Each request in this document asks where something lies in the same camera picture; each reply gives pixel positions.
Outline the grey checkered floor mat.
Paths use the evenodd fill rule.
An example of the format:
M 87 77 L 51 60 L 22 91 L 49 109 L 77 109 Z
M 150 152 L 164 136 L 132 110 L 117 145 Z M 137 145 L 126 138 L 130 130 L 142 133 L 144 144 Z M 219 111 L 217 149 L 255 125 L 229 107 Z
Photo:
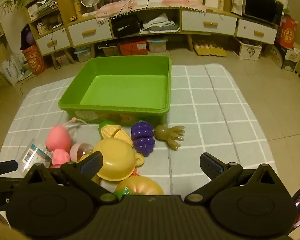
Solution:
M 68 115 L 57 103 L 70 85 L 64 79 L 32 89 L 7 132 L 0 161 L 18 159 L 31 140 L 44 144 L 52 126 Z M 156 181 L 166 194 L 185 196 L 209 181 L 199 165 L 203 152 L 245 168 L 274 165 L 264 132 L 230 73 L 218 64 L 174 66 L 168 126 L 185 128 L 177 151 L 155 143 L 138 174 Z

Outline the stack of folded papers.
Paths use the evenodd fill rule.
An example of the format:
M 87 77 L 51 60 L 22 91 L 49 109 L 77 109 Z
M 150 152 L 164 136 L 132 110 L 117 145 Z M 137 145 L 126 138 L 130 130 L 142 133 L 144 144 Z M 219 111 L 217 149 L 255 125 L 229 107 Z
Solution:
M 143 24 L 141 34 L 176 33 L 180 29 L 179 23 L 170 21 L 165 13 Z

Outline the purple toy grapes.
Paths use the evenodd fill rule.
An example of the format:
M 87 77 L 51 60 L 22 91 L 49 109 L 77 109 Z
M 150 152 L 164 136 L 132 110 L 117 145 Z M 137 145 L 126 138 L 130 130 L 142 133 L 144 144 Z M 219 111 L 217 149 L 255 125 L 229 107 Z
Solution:
M 150 155 L 154 150 L 153 126 L 146 121 L 140 121 L 131 127 L 130 137 L 135 150 L 144 157 Z

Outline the pink checkered cloth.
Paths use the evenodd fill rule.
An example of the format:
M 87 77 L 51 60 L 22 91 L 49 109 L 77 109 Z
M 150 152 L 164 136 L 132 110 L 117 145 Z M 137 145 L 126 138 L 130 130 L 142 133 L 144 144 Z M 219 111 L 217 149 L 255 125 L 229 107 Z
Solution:
M 98 23 L 102 23 L 130 12 L 148 9 L 189 9 L 206 12 L 207 7 L 197 0 L 127 0 L 102 6 L 95 18 Z

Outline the pink round toy figure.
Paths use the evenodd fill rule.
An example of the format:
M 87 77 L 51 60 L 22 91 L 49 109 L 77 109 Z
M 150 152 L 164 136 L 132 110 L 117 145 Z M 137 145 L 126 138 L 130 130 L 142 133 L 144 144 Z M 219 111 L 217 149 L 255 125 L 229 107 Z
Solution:
M 54 152 L 55 150 L 65 150 L 66 152 L 70 151 L 71 148 L 71 136 L 68 130 L 66 129 L 66 125 L 73 122 L 81 122 L 85 125 L 87 123 L 78 118 L 72 118 L 66 123 L 58 126 L 53 126 L 48 133 L 47 139 L 45 141 L 46 149 L 50 152 Z

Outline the white storage crate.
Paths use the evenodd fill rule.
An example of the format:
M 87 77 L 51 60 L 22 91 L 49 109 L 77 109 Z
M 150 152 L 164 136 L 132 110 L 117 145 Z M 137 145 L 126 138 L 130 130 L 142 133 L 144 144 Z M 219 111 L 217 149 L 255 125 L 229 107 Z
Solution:
M 232 44 L 233 52 L 239 59 L 258 61 L 262 50 L 259 42 L 234 38 Z

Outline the yellow toy pot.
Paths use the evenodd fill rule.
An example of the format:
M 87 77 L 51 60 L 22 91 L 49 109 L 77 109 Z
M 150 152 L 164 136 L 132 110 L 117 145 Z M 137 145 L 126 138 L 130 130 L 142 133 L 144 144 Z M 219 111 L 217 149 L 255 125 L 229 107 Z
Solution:
M 143 155 L 135 152 L 127 142 L 117 138 L 101 140 L 95 145 L 93 152 L 95 151 L 101 152 L 103 156 L 103 166 L 92 179 L 97 184 L 100 179 L 122 181 L 145 162 Z

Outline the orange printed bucket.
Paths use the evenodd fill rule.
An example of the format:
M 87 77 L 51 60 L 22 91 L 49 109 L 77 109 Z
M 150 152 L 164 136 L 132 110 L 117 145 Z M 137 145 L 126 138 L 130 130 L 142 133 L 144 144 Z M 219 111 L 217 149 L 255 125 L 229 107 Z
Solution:
M 22 50 L 22 52 L 35 76 L 42 74 L 46 70 L 44 59 L 36 45 L 30 46 L 29 48 Z

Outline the red gift box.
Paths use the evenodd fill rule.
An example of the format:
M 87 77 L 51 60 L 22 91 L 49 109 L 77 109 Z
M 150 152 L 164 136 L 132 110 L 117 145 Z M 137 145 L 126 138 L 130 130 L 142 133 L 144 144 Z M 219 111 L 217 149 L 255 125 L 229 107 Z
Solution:
M 292 49 L 297 28 L 298 21 L 294 20 L 289 14 L 284 14 L 277 32 L 276 43 L 287 49 Z

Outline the wooden tv cabinet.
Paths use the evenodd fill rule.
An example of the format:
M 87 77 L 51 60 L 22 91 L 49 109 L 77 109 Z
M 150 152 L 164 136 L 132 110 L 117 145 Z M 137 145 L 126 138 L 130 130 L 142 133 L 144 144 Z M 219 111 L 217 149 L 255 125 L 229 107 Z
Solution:
M 24 8 L 28 9 L 37 1 L 39 0 L 30 1 Z M 54 12 L 59 13 L 61 17 L 60 26 L 48 30 L 44 34 L 40 34 L 35 24 L 40 22 L 44 17 L 40 16 L 34 20 L 28 20 L 29 29 L 42 56 L 50 55 L 68 48 L 84 47 L 117 39 L 113 34 L 111 25 L 113 18 L 98 23 L 95 18 L 96 14 L 94 14 L 73 21 L 72 18 L 76 16 L 74 0 L 56 1 L 58 4 L 57 7 L 47 12 L 44 17 L 52 17 Z M 180 29 L 176 33 L 165 33 L 161 35 L 187 35 L 189 42 L 192 42 L 193 35 L 216 34 L 273 44 L 279 28 L 279 26 L 275 24 L 267 24 L 231 12 L 208 7 L 206 12 L 189 9 L 148 9 L 130 12 L 127 15 L 136 14 L 139 20 L 144 24 L 162 13 L 165 13 L 167 16 L 172 15 L 174 22 L 179 23 Z M 140 36 L 149 35 L 151 35 L 151 33 L 141 34 L 140 30 L 139 33 L 122 38 L 138 38 Z

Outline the clear cotton swab jar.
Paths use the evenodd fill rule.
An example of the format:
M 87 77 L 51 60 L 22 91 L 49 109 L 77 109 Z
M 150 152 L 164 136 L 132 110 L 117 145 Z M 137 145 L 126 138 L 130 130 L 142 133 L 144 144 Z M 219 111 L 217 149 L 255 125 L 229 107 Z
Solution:
M 34 164 L 43 164 L 46 168 L 49 168 L 52 164 L 52 154 L 36 139 L 30 141 L 20 156 L 18 172 L 24 176 Z

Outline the red cardboard box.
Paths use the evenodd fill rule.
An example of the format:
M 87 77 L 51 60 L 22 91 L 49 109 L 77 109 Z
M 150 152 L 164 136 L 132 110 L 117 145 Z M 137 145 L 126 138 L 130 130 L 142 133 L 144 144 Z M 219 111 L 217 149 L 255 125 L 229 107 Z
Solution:
M 147 41 L 146 40 L 133 40 L 129 42 L 120 42 L 119 49 L 121 55 L 147 55 Z

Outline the black microwave oven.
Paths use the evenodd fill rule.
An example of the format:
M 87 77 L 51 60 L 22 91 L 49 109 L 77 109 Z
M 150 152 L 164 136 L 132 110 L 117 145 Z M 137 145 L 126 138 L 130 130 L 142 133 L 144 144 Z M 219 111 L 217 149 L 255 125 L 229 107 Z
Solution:
M 263 22 L 279 25 L 283 3 L 278 0 L 243 0 L 242 15 Z

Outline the green plastic storage bin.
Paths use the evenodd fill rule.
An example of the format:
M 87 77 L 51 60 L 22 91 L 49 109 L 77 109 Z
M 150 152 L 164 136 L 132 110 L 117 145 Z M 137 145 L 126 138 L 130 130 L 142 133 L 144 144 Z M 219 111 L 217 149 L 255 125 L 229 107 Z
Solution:
M 172 60 L 165 55 L 90 59 L 58 102 L 71 118 L 99 124 L 164 124 L 170 110 Z

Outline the small pink pig toy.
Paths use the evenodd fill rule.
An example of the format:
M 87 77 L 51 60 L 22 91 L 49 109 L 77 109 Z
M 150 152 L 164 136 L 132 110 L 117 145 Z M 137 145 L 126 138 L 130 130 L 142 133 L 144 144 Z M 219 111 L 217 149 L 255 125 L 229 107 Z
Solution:
M 56 149 L 52 155 L 52 164 L 50 168 L 60 168 L 64 163 L 69 162 L 70 154 L 63 149 Z

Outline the pink clear capsule ball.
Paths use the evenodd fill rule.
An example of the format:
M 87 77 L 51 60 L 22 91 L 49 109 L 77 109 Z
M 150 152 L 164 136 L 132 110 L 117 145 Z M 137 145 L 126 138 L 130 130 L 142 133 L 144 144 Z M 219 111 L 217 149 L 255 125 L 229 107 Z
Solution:
M 79 162 L 84 155 L 92 154 L 93 146 L 86 143 L 76 143 L 70 148 L 70 159 Z

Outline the clear plastic storage box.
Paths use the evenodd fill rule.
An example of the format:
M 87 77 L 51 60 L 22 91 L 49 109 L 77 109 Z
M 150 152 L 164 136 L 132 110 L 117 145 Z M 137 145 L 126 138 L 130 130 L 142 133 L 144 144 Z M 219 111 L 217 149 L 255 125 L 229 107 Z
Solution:
M 150 53 L 164 53 L 166 51 L 167 38 L 148 38 L 148 50 Z

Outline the black bag on shelf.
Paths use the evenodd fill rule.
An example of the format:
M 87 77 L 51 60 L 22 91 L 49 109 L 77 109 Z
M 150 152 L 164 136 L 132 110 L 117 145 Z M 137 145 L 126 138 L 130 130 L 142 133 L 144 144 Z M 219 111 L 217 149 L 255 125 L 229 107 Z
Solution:
M 113 34 L 117 38 L 139 33 L 143 27 L 143 22 L 136 14 L 120 15 L 111 20 Z

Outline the egg carton tray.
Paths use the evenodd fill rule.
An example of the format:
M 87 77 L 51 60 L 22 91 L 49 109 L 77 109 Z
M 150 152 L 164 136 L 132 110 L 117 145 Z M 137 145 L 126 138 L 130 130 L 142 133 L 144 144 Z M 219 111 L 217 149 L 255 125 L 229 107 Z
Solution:
M 215 42 L 205 40 L 194 41 L 193 48 L 199 56 L 227 57 L 226 50 Z

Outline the yellow toy corn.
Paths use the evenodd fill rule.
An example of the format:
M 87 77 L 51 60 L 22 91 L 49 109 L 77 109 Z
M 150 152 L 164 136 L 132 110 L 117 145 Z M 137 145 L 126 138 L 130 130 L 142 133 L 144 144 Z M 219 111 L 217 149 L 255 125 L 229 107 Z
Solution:
M 100 136 L 103 139 L 116 138 L 125 141 L 133 147 L 133 141 L 131 137 L 122 129 L 121 125 L 117 125 L 111 121 L 101 122 L 98 126 Z

